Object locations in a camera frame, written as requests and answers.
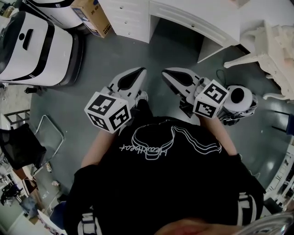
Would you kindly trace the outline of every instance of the cube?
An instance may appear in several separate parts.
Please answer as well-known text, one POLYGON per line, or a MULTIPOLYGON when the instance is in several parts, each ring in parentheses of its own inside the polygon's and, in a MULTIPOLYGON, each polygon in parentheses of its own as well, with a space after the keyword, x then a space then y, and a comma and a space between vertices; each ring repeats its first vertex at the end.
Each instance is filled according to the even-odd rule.
POLYGON ((193 113, 213 119, 228 96, 229 91, 213 80, 196 96, 193 113))
POLYGON ((94 126, 110 133, 131 119, 128 101, 100 92, 92 96, 85 113, 94 126))

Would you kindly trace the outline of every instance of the brown box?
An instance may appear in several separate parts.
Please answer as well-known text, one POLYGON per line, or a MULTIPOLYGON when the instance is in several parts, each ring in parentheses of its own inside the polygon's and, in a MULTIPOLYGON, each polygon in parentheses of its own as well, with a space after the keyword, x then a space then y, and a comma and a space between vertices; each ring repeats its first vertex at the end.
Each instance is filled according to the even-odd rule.
POLYGON ((98 0, 74 0, 71 8, 94 35, 105 38, 111 25, 98 0))

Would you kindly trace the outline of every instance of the white line drawing on shirt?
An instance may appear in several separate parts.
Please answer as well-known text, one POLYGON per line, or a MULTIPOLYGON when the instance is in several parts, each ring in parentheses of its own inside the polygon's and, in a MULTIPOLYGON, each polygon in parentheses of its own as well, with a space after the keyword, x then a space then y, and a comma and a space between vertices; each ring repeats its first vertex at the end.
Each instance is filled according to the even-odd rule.
POLYGON ((164 154, 166 156, 168 149, 170 149, 174 143, 175 133, 178 132, 182 133, 186 137, 187 141, 194 147, 195 151, 200 154, 206 155, 214 151, 217 151, 219 153, 221 152, 220 144, 219 146, 216 143, 210 145, 202 145, 190 135, 187 129, 177 126, 171 126, 170 128, 172 134, 172 139, 170 141, 161 145, 160 147, 150 147, 147 143, 140 141, 136 137, 138 130, 146 126, 148 125, 141 126, 134 132, 131 140, 132 145, 123 145, 123 147, 120 147, 120 150, 137 151, 138 154, 144 153, 146 160, 157 160, 161 156, 161 154, 164 154))

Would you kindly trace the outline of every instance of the forearm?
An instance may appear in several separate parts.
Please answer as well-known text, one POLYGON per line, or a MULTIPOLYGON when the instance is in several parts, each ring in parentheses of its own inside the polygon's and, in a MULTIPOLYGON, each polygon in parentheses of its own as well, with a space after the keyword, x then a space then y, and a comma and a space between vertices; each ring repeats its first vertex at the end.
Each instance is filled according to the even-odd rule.
POLYGON ((81 167, 83 168, 92 164, 97 165, 113 143, 115 137, 116 133, 111 134, 107 131, 100 130, 92 146, 85 155, 81 167))
POLYGON ((198 117, 201 126, 204 126, 217 138, 217 140, 221 143, 221 145, 225 148, 230 156, 234 156, 237 154, 235 145, 233 144, 223 124, 217 117, 215 117, 214 119, 208 119, 202 116, 198 117))

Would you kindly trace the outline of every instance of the sneaker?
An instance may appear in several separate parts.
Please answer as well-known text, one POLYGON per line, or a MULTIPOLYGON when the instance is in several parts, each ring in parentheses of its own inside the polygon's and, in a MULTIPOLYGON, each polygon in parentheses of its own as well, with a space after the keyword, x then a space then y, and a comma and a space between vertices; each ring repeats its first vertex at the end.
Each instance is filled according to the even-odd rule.
POLYGON ((136 106, 138 105, 139 100, 146 100, 148 102, 148 94, 145 91, 142 91, 136 98, 136 106))

